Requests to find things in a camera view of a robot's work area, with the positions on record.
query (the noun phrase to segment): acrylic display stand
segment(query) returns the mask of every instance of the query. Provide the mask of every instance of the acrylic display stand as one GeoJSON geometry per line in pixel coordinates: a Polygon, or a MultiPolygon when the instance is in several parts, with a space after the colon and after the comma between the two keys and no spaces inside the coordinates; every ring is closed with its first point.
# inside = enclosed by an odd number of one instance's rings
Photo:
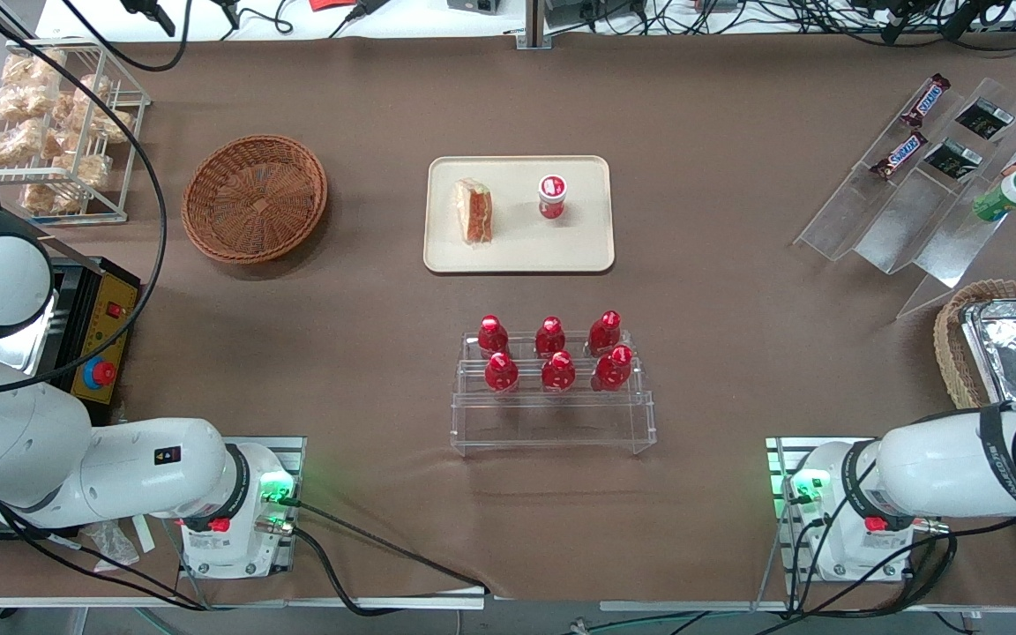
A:
{"type": "Polygon", "coordinates": [[[1001,225],[974,216],[971,203],[999,183],[1001,171],[1016,157],[1016,96],[988,77],[965,100],[955,89],[943,93],[919,129],[928,143],[890,180],[872,174],[870,166],[910,136],[911,128],[899,121],[899,114],[907,112],[923,92],[920,88],[908,100],[795,240],[833,261],[853,251],[888,274],[908,264],[923,269],[927,276],[896,318],[942,300],[959,283],[1001,225]],[[991,140],[955,121],[979,97],[1013,116],[1013,123],[991,140]],[[962,182],[924,162],[945,137],[982,156],[979,168],[962,182]]]}
{"type": "Polygon", "coordinates": [[[567,348],[575,362],[575,384],[564,393],[544,392],[535,357],[535,333],[509,333],[508,348],[519,367],[516,392],[496,394],[485,384],[485,359],[477,333],[465,333],[452,393],[451,443],[463,456],[477,449],[610,445],[637,454],[657,442],[652,393],[629,332],[622,343],[634,350],[633,372],[616,392],[590,389],[597,363],[585,351],[587,332],[568,331],[567,348]]]}

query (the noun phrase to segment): red button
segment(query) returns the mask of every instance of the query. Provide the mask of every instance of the red button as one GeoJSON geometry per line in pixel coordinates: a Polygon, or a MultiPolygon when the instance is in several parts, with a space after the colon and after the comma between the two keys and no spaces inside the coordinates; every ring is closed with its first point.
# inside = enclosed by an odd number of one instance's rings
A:
{"type": "Polygon", "coordinates": [[[117,381],[117,366],[112,362],[98,362],[92,366],[92,381],[102,386],[117,381]]]}
{"type": "Polygon", "coordinates": [[[888,529],[888,523],[885,519],[879,516],[870,516],[865,518],[865,529],[870,531],[883,531],[888,529]]]}

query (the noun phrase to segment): red bottle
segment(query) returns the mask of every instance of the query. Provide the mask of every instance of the red bottle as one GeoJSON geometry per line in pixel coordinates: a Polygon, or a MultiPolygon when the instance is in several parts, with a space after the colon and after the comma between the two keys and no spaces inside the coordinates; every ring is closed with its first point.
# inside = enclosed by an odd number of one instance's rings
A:
{"type": "Polygon", "coordinates": [[[544,325],[535,332],[535,355],[541,359],[552,359],[552,355],[564,350],[567,336],[564,334],[564,323],[559,317],[547,318],[544,325]]]}
{"type": "Polygon", "coordinates": [[[492,392],[515,391],[519,385],[519,369],[516,363],[512,362],[507,354],[493,353],[488,365],[485,366],[485,383],[492,388],[492,392]]]}
{"type": "Polygon", "coordinates": [[[593,370],[590,387],[596,391],[615,391],[625,384],[632,371],[633,351],[625,344],[614,346],[609,355],[598,359],[598,366],[593,370]]]}
{"type": "Polygon", "coordinates": [[[608,311],[590,326],[590,336],[585,345],[590,358],[601,358],[614,350],[620,338],[622,338],[622,317],[616,311],[608,311]]]}
{"type": "Polygon", "coordinates": [[[575,383],[575,365],[567,351],[556,351],[539,372],[544,379],[544,392],[567,392],[575,383]]]}
{"type": "Polygon", "coordinates": [[[481,328],[477,330],[477,345],[481,346],[481,355],[485,359],[492,358],[493,353],[508,354],[508,331],[496,315],[485,315],[484,320],[481,320],[481,328]]]}

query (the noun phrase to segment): brown table surface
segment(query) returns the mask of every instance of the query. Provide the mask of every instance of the brown table surface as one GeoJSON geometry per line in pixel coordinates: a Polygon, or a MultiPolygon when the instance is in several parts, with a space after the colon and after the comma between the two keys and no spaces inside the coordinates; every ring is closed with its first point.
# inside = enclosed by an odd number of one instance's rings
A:
{"type": "MultiPolygon", "coordinates": [[[[129,47],[163,60],[165,47],[129,47]]],[[[924,77],[1016,89],[1016,56],[842,37],[562,37],[194,44],[142,76],[146,148],[169,205],[167,260],[130,345],[133,419],[206,418],[226,435],[307,435],[304,496],[512,598],[754,598],[773,523],[765,443],[873,435],[951,406],[934,312],[894,322],[918,283],[790,242],[924,77]],[[203,157],[287,134],[331,181],[321,229],[274,264],[201,256],[178,221],[203,157]],[[610,163],[617,262],[599,276],[435,276],[421,262],[427,168],[443,155],[591,153],[610,163]],[[659,442],[462,459],[448,444],[459,333],[624,314],[659,442]]],[[[154,202],[126,226],[61,232],[145,276],[154,202]]],[[[1016,278],[1016,213],[968,278],[1016,278]]],[[[357,595],[459,583],[330,527],[357,595]]],[[[170,550],[146,559],[175,566],[170,550]]],[[[128,595],[0,545],[0,595],[128,595]]],[[[872,604],[890,590],[875,591],[872,604]]],[[[330,596],[315,559],[210,588],[214,601],[330,596]]],[[[775,582],[770,598],[781,598],[775,582]]],[[[824,593],[819,592],[819,599],[824,593]]],[[[1016,607],[1016,530],[964,538],[929,601],[1016,607]]]]}

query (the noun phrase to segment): beige tray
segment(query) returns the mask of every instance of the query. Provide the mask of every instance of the beige tray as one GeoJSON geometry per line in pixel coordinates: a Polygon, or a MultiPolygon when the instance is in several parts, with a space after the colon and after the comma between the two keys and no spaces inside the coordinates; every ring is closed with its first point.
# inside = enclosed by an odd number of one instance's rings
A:
{"type": "Polygon", "coordinates": [[[431,164],[423,260],[438,273],[606,270],[614,264],[610,166],[595,156],[440,157],[431,164]],[[567,180],[565,211],[539,214],[539,180],[567,180]],[[468,245],[452,185],[475,178],[492,190],[492,242],[468,245]]]}

